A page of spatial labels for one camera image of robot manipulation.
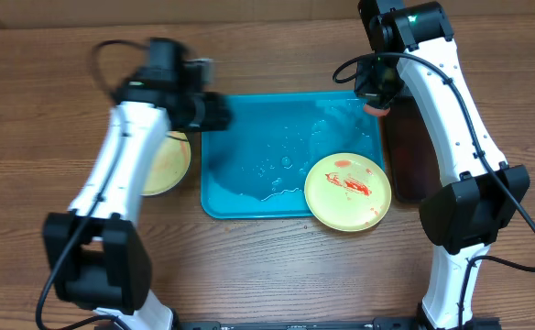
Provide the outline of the yellow-green plate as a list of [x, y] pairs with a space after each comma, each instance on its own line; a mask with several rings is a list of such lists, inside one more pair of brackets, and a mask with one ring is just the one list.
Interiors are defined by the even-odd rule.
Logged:
[[386, 215], [392, 191], [388, 176], [374, 161], [354, 153], [336, 153], [310, 169], [304, 196], [322, 224], [358, 232], [376, 226]]
[[191, 145], [181, 132], [169, 132], [154, 158], [143, 196], [155, 196], [172, 189], [185, 177], [191, 165]]

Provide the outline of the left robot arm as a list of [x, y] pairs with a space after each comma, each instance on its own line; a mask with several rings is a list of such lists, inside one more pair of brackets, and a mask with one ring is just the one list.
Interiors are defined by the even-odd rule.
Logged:
[[105, 321], [110, 329], [178, 329], [179, 318], [151, 289], [152, 263], [137, 231], [142, 193], [156, 154], [169, 132], [223, 131], [232, 113], [223, 95], [205, 91], [213, 62], [191, 57], [171, 38], [151, 38], [129, 47], [146, 62], [115, 88], [88, 55], [93, 80], [111, 100], [111, 115], [96, 162], [81, 191], [64, 213], [50, 213], [42, 237], [50, 275], [35, 311], [38, 328], [50, 291], [93, 312], [71, 328]]

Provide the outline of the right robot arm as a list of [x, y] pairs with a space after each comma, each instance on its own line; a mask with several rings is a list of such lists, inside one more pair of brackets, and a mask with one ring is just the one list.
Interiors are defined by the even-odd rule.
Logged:
[[488, 134], [460, 69], [449, 19], [437, 2], [361, 0], [372, 54], [359, 60], [355, 94], [376, 109], [418, 107], [436, 154], [441, 189], [419, 207], [434, 245], [429, 289], [414, 329], [498, 329], [473, 316], [481, 261], [530, 186], [525, 167], [508, 165]]

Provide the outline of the orange green sponge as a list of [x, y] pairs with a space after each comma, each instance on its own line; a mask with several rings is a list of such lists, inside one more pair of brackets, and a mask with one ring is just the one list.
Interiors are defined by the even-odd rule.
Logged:
[[375, 116], [375, 117], [383, 117], [383, 116], [387, 116], [390, 109], [389, 108], [386, 108], [386, 109], [378, 109], [378, 108], [375, 108], [369, 104], [365, 104], [364, 105], [364, 111], [371, 115], [371, 116]]

